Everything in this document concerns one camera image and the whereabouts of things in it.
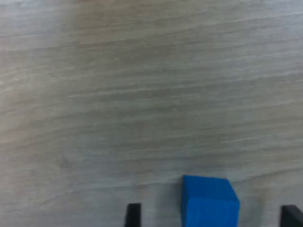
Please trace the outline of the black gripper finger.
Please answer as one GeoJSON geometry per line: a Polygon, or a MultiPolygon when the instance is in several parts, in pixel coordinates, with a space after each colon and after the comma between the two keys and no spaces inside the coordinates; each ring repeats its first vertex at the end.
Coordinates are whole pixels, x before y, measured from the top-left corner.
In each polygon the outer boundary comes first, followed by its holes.
{"type": "Polygon", "coordinates": [[[129,203],[126,207],[124,227],[142,226],[142,205],[141,203],[129,203]]]}
{"type": "Polygon", "coordinates": [[[303,227],[303,212],[295,205],[283,205],[280,227],[303,227]]]}

